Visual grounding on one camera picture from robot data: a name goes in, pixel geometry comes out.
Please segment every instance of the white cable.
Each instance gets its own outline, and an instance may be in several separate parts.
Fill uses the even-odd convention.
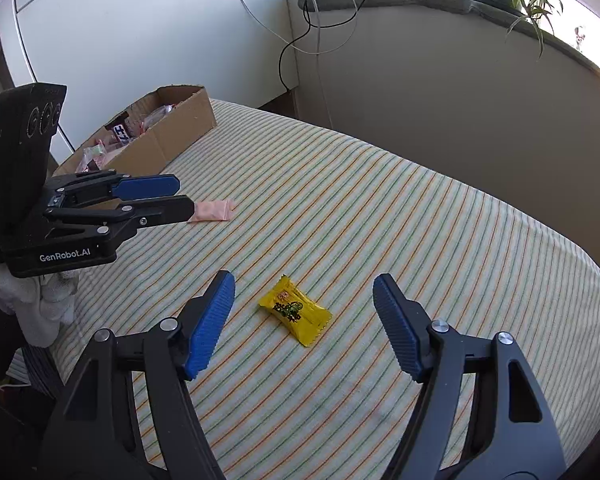
[[[318,15],[318,7],[315,4],[315,0],[314,1],[314,9],[316,12],[316,15]],[[301,48],[295,46],[294,44],[291,44],[291,48],[296,49],[298,52],[302,52],[303,54],[309,54],[310,56],[319,56],[320,54],[328,54],[329,52],[334,52],[335,50],[338,50],[339,48],[342,48],[347,41],[349,41],[351,39],[351,37],[353,36],[353,33],[356,31],[356,27],[358,26],[358,4],[356,3],[356,0],[351,0],[353,2],[353,6],[356,9],[355,13],[352,17],[353,19],[353,28],[351,29],[351,33],[349,34],[349,37],[339,46],[332,48],[330,50],[325,50],[324,52],[307,52],[306,50],[302,50]],[[277,36],[278,38],[280,38],[280,40],[284,41],[286,44],[291,43],[290,41],[287,41],[285,38],[283,38],[282,36],[280,36],[277,32],[275,32],[274,30],[271,30],[269,27],[267,27],[267,25],[265,25],[264,23],[262,23],[257,17],[256,15],[251,12],[251,9],[247,6],[247,4],[245,3],[244,0],[240,0],[240,2],[242,3],[242,6],[247,10],[247,12],[251,15],[251,17],[256,20],[262,27],[266,28],[271,34],[273,34],[274,36]]]
[[[31,386],[31,384],[27,384],[27,383],[22,383],[22,384],[1,384],[0,385],[0,390],[3,388],[27,388],[28,386]]]
[[[318,86],[320,87],[320,94],[322,95],[322,102],[324,103],[324,109],[327,111],[327,118],[329,120],[329,128],[331,130],[333,130],[333,121],[331,120],[331,112],[329,110],[327,96],[324,93],[322,77],[320,76],[320,32],[322,30],[322,28],[320,26],[320,10],[318,9],[318,2],[316,0],[311,0],[311,1],[314,3],[315,21],[317,23],[316,27],[318,29],[317,34],[316,34],[316,41],[315,41],[315,51],[318,53],[315,56],[315,73],[318,76]]]

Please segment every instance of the black cable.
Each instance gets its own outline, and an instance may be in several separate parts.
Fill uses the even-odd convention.
[[[360,10],[362,8],[362,6],[365,4],[366,0],[362,0],[358,6],[358,10]],[[293,43],[295,43],[298,40],[301,40],[302,38],[304,38],[309,32],[311,32],[311,28],[317,28],[316,25],[314,25],[313,23],[311,23],[311,15],[309,14],[308,11],[308,0],[304,0],[304,6],[302,6],[302,17],[304,18],[305,22],[307,22],[307,24],[309,25],[309,28],[306,30],[306,32],[300,36],[298,36],[297,38],[294,38],[293,40],[291,40],[289,43],[287,43],[285,45],[285,47],[282,49],[282,52],[280,52],[280,58],[278,59],[278,77],[280,78],[280,82],[282,83],[282,85],[286,88],[287,92],[291,91],[291,88],[289,88],[284,80],[282,79],[282,56],[284,56],[285,50],[287,50]],[[331,27],[339,27],[341,25],[344,25],[345,23],[349,23],[351,20],[353,20],[353,18],[356,17],[358,13],[355,12],[353,14],[353,16],[351,16],[348,20],[345,20],[344,22],[340,22],[340,23],[334,23],[333,25],[321,25],[320,28],[331,28]]]
[[[366,0],[362,0],[358,6],[358,10],[362,9],[362,6],[365,4]],[[349,23],[351,20],[353,20],[353,18],[356,17],[356,12],[353,13],[353,16],[351,16],[348,20],[344,20],[343,22],[340,23],[334,23],[333,25],[321,25],[320,28],[331,28],[331,27],[339,27],[341,25],[344,25],[345,23]],[[304,20],[309,24],[309,27],[313,27],[313,28],[317,28],[316,25],[314,25],[313,23],[311,23],[311,20],[308,20],[306,18],[306,16],[304,16]]]
[[[305,21],[307,20],[307,18],[304,16],[304,13],[309,14],[309,12],[307,11],[307,0],[304,0],[304,6],[302,6],[302,16],[304,17]],[[311,32],[311,17],[309,17],[307,23],[309,23],[309,28],[306,30],[306,32],[304,34],[302,34],[301,36],[298,36],[297,38],[289,41],[289,43],[287,43],[285,45],[285,47],[282,49],[282,52],[280,52],[280,58],[278,59],[278,77],[280,78],[280,82],[282,83],[282,86],[284,86],[286,88],[287,92],[291,92],[291,88],[289,88],[286,84],[285,81],[282,79],[282,56],[285,55],[285,50],[288,49],[292,44],[294,44],[296,41],[298,40],[302,40],[302,38],[304,38],[309,32]]]

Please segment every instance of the window sill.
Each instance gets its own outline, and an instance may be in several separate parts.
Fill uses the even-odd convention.
[[[298,0],[298,7],[300,9],[303,8],[304,1],[305,0]],[[316,1],[318,3],[320,12],[327,10],[353,9],[351,0]],[[356,4],[359,5],[361,1],[362,0],[356,0]],[[476,2],[474,0],[366,0],[363,9],[371,7],[396,7],[410,5],[429,7],[430,9],[444,10],[446,12],[452,12],[455,14],[472,14],[503,28],[508,28],[509,25],[511,25],[511,23],[513,23],[513,21],[516,19],[513,14],[487,4]],[[314,5],[311,0],[307,0],[307,9],[309,12],[314,12]],[[534,28],[527,22],[518,23],[514,31],[520,32],[521,34],[526,34],[534,39],[536,38],[536,32]],[[550,34],[547,31],[544,31],[544,44],[545,46],[552,46],[554,49],[580,63],[582,66],[585,66],[600,78],[600,67],[593,63],[592,60],[579,53],[571,45],[556,38],[553,34]]]

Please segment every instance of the blue gripper pad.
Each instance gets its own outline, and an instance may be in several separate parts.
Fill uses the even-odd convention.
[[[120,200],[140,200],[173,196],[179,189],[180,181],[175,175],[155,175],[124,178],[112,192]]]
[[[227,272],[191,334],[189,357],[184,365],[189,381],[195,379],[197,374],[208,366],[234,299],[235,279]]]
[[[410,374],[413,380],[422,382],[425,369],[422,364],[420,340],[400,306],[402,303],[408,307],[410,303],[415,302],[407,300],[397,288],[397,285],[392,287],[397,290],[391,290],[386,280],[387,276],[395,285],[394,280],[388,274],[381,274],[376,277],[373,289],[374,306],[394,349],[400,368]]]

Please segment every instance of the metal screw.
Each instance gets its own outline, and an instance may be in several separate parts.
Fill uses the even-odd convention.
[[[109,339],[109,329],[108,328],[101,328],[100,330],[98,330],[94,335],[93,338],[98,342],[98,343],[102,343],[103,341],[106,341],[107,339]]]
[[[178,320],[173,317],[168,317],[163,319],[160,322],[160,330],[164,330],[165,332],[171,332],[171,330],[176,330],[178,327]]]
[[[498,334],[498,341],[503,345],[510,345],[513,343],[513,336],[509,332],[500,332]]]
[[[445,333],[449,331],[449,323],[447,323],[444,319],[434,319],[431,322],[431,327],[436,332]]]

